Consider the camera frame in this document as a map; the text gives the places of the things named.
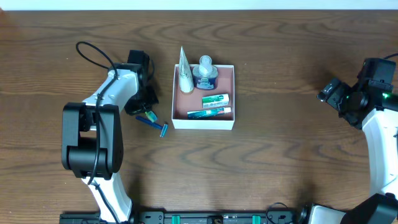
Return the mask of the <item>white squeeze tube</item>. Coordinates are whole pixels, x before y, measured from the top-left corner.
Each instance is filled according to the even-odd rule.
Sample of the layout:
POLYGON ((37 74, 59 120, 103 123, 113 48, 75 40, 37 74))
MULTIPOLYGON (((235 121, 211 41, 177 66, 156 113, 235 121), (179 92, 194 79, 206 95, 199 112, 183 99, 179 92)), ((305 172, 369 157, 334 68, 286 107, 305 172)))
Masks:
POLYGON ((180 49, 178 84, 180 86, 180 91, 184 94, 190 94, 194 89, 192 72, 183 47, 180 49))

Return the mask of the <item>white box pink inside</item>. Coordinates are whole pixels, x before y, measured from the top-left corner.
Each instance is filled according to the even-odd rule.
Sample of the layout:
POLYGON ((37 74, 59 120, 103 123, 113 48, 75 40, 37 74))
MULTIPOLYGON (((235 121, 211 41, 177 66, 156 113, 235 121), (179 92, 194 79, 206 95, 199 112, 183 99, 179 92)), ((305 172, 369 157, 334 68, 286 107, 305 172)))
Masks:
POLYGON ((235 122, 235 82, 234 66, 217 65, 217 87, 214 90, 201 90, 195 88, 192 93, 181 92, 178 84, 178 65, 174 67, 174 84, 172 98, 172 122, 175 129, 212 129, 231 130, 235 122), (204 96, 227 94, 229 96, 228 107, 230 113, 213 116, 206 119, 188 119, 189 111, 203 109, 202 98, 204 96))

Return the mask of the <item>green white toothbrush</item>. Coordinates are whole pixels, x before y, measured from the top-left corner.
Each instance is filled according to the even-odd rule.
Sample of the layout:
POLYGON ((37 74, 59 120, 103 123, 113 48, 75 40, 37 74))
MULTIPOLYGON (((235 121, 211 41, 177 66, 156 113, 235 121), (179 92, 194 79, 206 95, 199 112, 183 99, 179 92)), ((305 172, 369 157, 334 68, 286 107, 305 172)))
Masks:
POLYGON ((146 112, 145 112, 145 115, 146 115, 147 119, 148 119, 149 121, 151 121, 152 123, 154 123, 154 122, 156 122, 156 121, 158 120, 157 115, 156 115, 153 111, 151 111, 151 110, 146 111, 146 112))

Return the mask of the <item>green white soap packet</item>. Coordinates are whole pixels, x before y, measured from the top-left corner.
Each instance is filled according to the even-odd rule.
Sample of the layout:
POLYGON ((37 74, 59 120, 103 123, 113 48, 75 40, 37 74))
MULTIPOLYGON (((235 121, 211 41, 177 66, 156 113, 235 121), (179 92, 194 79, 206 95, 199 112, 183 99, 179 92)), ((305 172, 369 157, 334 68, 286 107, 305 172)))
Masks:
POLYGON ((202 98, 203 109, 216 108, 216 107, 225 106, 228 104, 229 104, 229 95, 227 93, 219 94, 219 95, 204 96, 202 98))

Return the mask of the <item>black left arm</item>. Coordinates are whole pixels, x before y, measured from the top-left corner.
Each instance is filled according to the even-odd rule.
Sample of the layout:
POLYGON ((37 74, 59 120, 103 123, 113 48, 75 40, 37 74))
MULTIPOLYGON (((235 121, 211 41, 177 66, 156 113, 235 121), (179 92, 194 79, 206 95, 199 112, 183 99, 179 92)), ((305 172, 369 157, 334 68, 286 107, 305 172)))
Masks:
POLYGON ((62 165, 91 190, 100 211, 61 214, 60 223, 129 223, 133 202, 119 170, 124 145, 120 114, 148 112, 159 101, 149 81, 154 65, 143 51, 131 50, 125 63, 107 69, 104 83, 62 114, 62 165))

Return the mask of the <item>clear bottle blue label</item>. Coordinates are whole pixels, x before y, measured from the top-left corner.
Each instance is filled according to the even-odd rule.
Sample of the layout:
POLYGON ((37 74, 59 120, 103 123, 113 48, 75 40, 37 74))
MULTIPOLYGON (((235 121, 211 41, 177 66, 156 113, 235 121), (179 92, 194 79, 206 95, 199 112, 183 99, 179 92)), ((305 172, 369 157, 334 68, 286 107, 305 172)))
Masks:
POLYGON ((218 78, 218 70, 212 64, 212 59, 208 55, 203 55, 199 59, 199 64, 194 66, 193 71, 194 86, 201 90, 214 90, 218 78))

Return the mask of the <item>blue razor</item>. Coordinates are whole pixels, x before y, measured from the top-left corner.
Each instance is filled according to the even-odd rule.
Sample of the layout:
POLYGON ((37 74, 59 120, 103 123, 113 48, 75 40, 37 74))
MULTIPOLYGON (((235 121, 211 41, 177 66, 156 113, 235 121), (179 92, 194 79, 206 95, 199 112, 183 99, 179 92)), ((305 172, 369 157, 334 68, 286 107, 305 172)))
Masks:
POLYGON ((161 138, 163 138, 166 135, 166 133, 167 133, 167 130, 168 130, 168 127, 169 127, 167 123, 164 123, 163 125, 160 125, 160 124, 152 122, 149 119, 144 118, 142 116, 136 116, 136 119, 138 121, 141 121, 142 123, 148 124, 149 126, 155 128, 155 129, 159 129, 160 130, 160 135, 159 136, 161 138))

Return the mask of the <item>small toothpaste tube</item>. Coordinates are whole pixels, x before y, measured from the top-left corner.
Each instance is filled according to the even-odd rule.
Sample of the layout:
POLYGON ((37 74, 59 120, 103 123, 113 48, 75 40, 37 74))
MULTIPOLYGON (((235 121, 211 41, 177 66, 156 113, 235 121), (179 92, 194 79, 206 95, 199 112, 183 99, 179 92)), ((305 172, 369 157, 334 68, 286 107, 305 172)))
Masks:
POLYGON ((220 119, 233 120, 234 114, 232 107, 208 108, 205 110, 188 111, 187 118, 191 120, 220 119))

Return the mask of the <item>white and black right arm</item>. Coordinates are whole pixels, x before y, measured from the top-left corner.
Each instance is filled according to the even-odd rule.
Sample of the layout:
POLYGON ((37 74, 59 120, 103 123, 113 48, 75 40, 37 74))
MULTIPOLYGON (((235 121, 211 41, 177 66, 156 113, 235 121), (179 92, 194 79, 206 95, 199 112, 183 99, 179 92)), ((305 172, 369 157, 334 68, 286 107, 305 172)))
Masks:
POLYGON ((397 220, 397 95, 392 80, 393 56, 367 58, 353 85, 337 78, 317 98, 361 130, 368 146, 369 198, 351 210, 313 205, 307 223, 393 223, 397 220))

